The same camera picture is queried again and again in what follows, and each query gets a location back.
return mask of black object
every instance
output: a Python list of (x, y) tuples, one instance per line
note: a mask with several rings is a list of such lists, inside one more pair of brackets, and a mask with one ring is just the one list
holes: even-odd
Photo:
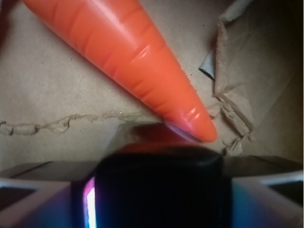
[(97, 227), (218, 227), (222, 156), (198, 146), (127, 146), (95, 176)]

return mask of orange carrot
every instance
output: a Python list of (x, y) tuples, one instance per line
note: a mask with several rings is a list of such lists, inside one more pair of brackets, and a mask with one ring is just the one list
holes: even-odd
[(23, 0), (65, 42), (166, 120), (211, 142), (215, 127), (137, 0)]

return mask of cardboard surface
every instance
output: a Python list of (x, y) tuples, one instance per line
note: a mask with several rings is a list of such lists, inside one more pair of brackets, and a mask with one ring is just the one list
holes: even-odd
[[(19, 132), (0, 133), (0, 170), (25, 162), (98, 160), (119, 124), (160, 121), (58, 38), (21, 1), (12, 0), (9, 7), (7, 2), (0, 20), (0, 129), (10, 133), (10, 127), (15, 127)], [(205, 106), (217, 105), (213, 81), (198, 67), (214, 47), (218, 18), (232, 1), (140, 2)], [(226, 73), (229, 86), (245, 85), (255, 118), (256, 140), (242, 138), (241, 153), (279, 155), (301, 162), (301, 43), (292, 21), (286, 19), (289, 14), (276, 12), (262, 17), (245, 11), (225, 25)], [(217, 115), (218, 139), (203, 145), (222, 152), (240, 135), (222, 114)]]

